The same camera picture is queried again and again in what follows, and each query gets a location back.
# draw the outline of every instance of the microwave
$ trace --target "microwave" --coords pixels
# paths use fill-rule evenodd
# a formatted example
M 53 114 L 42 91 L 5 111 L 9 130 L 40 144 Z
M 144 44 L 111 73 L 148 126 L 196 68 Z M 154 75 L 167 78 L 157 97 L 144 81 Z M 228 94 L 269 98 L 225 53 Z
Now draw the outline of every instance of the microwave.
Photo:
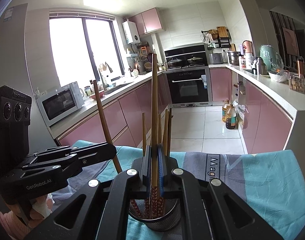
M 40 113 L 49 127 L 84 105 L 77 82 L 55 89 L 37 100 Z

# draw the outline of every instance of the basket rim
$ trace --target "basket rim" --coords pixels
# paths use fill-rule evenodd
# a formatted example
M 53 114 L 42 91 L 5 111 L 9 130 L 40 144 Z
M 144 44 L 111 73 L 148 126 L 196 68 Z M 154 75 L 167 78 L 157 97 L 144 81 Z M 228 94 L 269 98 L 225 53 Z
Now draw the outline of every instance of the basket rim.
M 180 203 L 180 200 L 179 198 L 176 199 L 176 203 L 174 204 L 174 206 L 172 207 L 172 209 L 167 213 L 165 214 L 163 217 L 160 217 L 160 218 L 155 218 L 155 219 L 144 219 L 144 218 L 139 218 L 137 216 L 135 216 L 131 210 L 129 209 L 129 215 L 133 218 L 133 219 L 136 219 L 137 221 L 139 222 L 142 222 L 142 223 L 158 223 L 158 222 L 161 222 L 163 220 L 165 220 L 166 218 L 170 217 L 172 212 L 177 208 L 177 206 L 179 205 Z

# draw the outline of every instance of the wall picture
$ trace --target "wall picture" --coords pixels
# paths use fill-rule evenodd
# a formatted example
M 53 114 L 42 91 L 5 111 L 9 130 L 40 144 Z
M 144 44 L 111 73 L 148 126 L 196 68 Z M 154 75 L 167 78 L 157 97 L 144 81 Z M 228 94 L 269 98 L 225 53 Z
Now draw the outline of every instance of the wall picture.
M 284 27 L 282 27 L 282 29 L 284 31 L 287 53 L 298 57 L 298 45 L 294 31 Z

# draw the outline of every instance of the silver bolt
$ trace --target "silver bolt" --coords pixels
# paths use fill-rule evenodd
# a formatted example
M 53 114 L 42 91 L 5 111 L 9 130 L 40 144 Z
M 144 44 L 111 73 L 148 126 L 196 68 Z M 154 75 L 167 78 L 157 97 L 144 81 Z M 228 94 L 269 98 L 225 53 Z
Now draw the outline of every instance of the silver bolt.
M 99 181 L 92 179 L 88 182 L 89 187 L 96 187 L 99 184 Z
M 137 174 L 137 171 L 136 171 L 135 169 L 129 169 L 129 170 L 127 171 L 127 174 L 128 174 L 129 176 L 134 176 L 134 175 Z
M 175 174 L 175 175 L 182 175 L 183 174 L 183 170 L 179 169 L 179 168 L 176 168 L 176 169 L 173 170 L 173 174 Z
M 221 185 L 221 180 L 220 179 L 212 179 L 211 184 L 214 186 L 220 186 Z

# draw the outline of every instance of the camera lens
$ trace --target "camera lens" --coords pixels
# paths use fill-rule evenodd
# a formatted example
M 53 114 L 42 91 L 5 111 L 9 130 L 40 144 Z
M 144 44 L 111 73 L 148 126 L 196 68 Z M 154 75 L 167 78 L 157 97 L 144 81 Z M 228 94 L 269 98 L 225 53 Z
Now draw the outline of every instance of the camera lens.
M 4 106 L 4 118 L 8 120 L 11 115 L 11 104 L 7 102 Z
M 29 117 L 29 108 L 28 106 L 26 106 L 25 108 L 25 118 L 28 118 Z
M 16 121 L 19 121 L 21 119 L 21 115 L 22 115 L 22 106 L 21 104 L 17 104 L 14 109 L 14 118 L 16 119 Z

